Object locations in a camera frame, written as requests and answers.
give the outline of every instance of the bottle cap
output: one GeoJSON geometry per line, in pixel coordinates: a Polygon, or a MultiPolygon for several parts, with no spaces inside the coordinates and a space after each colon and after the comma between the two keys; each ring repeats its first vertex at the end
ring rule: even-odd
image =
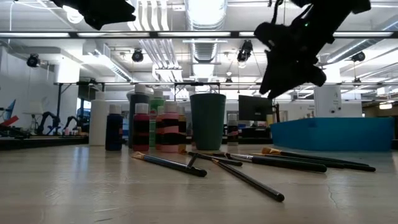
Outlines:
{"type": "Polygon", "coordinates": [[[136,103],[136,114],[148,114],[148,108],[147,103],[136,103]]]}
{"type": "Polygon", "coordinates": [[[163,91],[155,91],[154,98],[161,98],[163,99],[163,91]]]}
{"type": "Polygon", "coordinates": [[[95,93],[96,100],[105,100],[105,93],[102,91],[98,91],[95,93]]]}
{"type": "Polygon", "coordinates": [[[145,85],[143,85],[143,84],[136,84],[136,85],[135,85],[134,92],[135,92],[135,93],[142,93],[142,94],[145,94],[146,89],[147,89],[147,88],[145,87],[145,85]]]}
{"type": "Polygon", "coordinates": [[[110,105],[109,113],[110,114],[122,114],[122,106],[121,105],[110,105]]]}
{"type": "Polygon", "coordinates": [[[177,102],[174,101],[165,102],[164,113],[177,113],[177,102]]]}
{"type": "Polygon", "coordinates": [[[229,114],[228,115],[228,121],[237,121],[237,120],[238,120],[237,114],[229,114]]]}
{"type": "Polygon", "coordinates": [[[158,106],[157,107],[157,115],[163,115],[164,114],[164,106],[158,106]]]}
{"type": "Polygon", "coordinates": [[[185,107],[178,106],[178,115],[185,116],[185,107]]]}

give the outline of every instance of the computer monitor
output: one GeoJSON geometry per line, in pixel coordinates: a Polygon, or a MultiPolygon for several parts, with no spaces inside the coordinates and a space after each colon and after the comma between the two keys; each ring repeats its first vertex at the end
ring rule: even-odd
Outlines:
{"type": "Polygon", "coordinates": [[[267,115],[273,113],[272,100],[258,96],[239,95],[240,121],[267,121],[267,115]]]}

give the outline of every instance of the red paint bottle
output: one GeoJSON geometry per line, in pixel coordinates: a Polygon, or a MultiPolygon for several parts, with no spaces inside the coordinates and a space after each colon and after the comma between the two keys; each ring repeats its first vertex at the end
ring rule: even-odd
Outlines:
{"type": "Polygon", "coordinates": [[[136,114],[134,115],[132,150],[146,152],[149,150],[149,105],[147,103],[136,103],[136,114]]]}

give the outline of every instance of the paintbrush handle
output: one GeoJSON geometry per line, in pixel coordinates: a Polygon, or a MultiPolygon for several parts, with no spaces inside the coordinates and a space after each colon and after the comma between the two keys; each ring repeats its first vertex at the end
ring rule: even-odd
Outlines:
{"type": "Polygon", "coordinates": [[[195,175],[198,177],[205,177],[207,175],[207,171],[195,167],[188,168],[187,165],[181,164],[178,162],[170,161],[167,159],[159,158],[156,156],[145,155],[143,158],[147,162],[151,162],[153,164],[157,164],[160,166],[168,167],[171,169],[175,169],[187,174],[195,175]]]}
{"type": "Polygon", "coordinates": [[[216,162],[221,168],[224,170],[228,171],[230,174],[233,174],[235,177],[245,181],[249,185],[253,186],[255,189],[261,191],[262,193],[268,195],[269,197],[273,198],[274,200],[278,202],[283,202],[285,200],[285,196],[279,193],[278,191],[266,186],[263,183],[260,183],[253,178],[249,177],[246,174],[243,174],[242,172],[230,167],[229,165],[226,165],[222,162],[216,162]]]}
{"type": "Polygon", "coordinates": [[[253,156],[251,160],[255,164],[283,167],[288,169],[305,170],[313,172],[326,172],[328,170],[328,168],[325,165],[314,164],[310,162],[288,161],[285,159],[274,159],[274,158],[257,157],[257,156],[253,156]]]}
{"type": "MultiPolygon", "coordinates": [[[[190,156],[193,156],[194,154],[195,153],[193,153],[193,152],[188,152],[188,155],[190,155],[190,156]]],[[[207,155],[203,155],[203,154],[200,154],[200,153],[198,153],[198,158],[206,159],[206,160],[209,160],[209,161],[211,161],[212,159],[216,159],[216,160],[218,160],[220,162],[223,162],[223,163],[229,164],[229,165],[233,165],[233,166],[242,166],[243,165],[243,163],[240,162],[240,161],[233,161],[231,159],[224,159],[224,158],[215,157],[215,156],[207,156],[207,155]]]]}
{"type": "Polygon", "coordinates": [[[315,159],[302,159],[302,158],[296,158],[296,157],[290,157],[290,156],[278,156],[278,155],[265,155],[266,157],[269,158],[274,158],[274,159],[284,159],[284,160],[289,160],[289,161],[300,161],[300,162],[310,162],[314,164],[322,164],[325,165],[326,167],[330,168],[337,168],[337,169],[344,169],[345,166],[344,164],[337,163],[337,162],[327,162],[327,161],[319,161],[315,159]]]}
{"type": "Polygon", "coordinates": [[[296,157],[296,158],[302,158],[302,159],[315,159],[315,160],[321,160],[321,161],[328,161],[328,162],[339,162],[342,164],[352,164],[352,165],[357,165],[357,166],[369,166],[367,164],[362,164],[358,162],[351,162],[351,161],[344,161],[341,159],[332,159],[332,158],[326,158],[326,157],[320,157],[320,156],[309,156],[309,155],[304,155],[304,154],[299,154],[295,152],[280,152],[281,156],[290,156],[290,157],[296,157]]]}

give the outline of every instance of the blue container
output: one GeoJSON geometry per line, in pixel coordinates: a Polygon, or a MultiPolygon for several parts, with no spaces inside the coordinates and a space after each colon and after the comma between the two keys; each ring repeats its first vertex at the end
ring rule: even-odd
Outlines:
{"type": "Polygon", "coordinates": [[[118,112],[112,113],[114,111],[112,106],[109,109],[111,114],[108,115],[106,122],[105,149],[107,151],[120,151],[123,144],[123,117],[118,112]]]}
{"type": "Polygon", "coordinates": [[[389,151],[393,118],[309,118],[271,125],[274,145],[311,151],[389,151]]]}

